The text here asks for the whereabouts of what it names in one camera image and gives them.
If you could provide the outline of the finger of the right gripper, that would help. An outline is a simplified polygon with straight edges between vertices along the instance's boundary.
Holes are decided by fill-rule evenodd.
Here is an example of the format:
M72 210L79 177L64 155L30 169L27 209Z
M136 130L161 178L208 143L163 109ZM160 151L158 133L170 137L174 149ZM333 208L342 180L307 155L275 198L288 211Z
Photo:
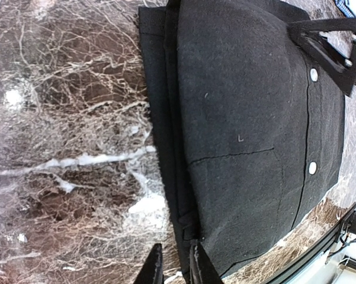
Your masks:
M351 32L351 53L344 56L321 32ZM291 40L319 63L347 96L356 86L356 18L306 20L289 23L287 32Z

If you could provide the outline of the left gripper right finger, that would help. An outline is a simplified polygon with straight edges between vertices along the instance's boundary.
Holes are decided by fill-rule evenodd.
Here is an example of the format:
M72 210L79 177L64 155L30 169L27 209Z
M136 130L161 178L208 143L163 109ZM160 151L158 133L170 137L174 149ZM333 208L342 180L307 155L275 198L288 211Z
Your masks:
M222 284L220 276L198 240L193 240L190 247L190 283Z

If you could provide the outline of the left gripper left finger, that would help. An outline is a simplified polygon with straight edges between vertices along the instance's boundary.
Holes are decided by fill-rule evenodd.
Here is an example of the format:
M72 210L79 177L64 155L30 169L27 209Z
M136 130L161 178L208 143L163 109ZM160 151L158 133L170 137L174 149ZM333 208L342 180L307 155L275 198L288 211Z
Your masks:
M153 245L134 284L163 284L163 254L162 245Z

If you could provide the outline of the black long sleeve shirt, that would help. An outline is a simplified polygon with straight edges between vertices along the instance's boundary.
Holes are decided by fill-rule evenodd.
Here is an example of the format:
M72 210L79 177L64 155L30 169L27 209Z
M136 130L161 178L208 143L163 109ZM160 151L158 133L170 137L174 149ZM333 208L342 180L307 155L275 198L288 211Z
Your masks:
M287 34L308 19L282 1L139 8L154 143L185 280L192 241L230 275L338 181L345 97Z

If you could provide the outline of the dark blue shirt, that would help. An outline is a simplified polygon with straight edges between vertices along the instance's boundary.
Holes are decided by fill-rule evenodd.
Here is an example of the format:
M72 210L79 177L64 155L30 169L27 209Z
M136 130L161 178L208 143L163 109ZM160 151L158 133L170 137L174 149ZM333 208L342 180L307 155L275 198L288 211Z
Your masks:
M334 0L335 5L337 8L347 17L347 18L354 18L355 14L352 12L351 8L349 7L349 0Z

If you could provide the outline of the black front rail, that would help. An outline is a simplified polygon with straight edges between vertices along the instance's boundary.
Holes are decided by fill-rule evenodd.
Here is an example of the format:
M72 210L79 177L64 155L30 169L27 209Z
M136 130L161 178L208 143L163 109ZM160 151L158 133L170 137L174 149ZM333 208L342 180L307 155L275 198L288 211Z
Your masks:
M328 259L353 243L356 243L356 202L319 241L265 282L269 284L294 282L296 278L301 278L305 269L322 256Z

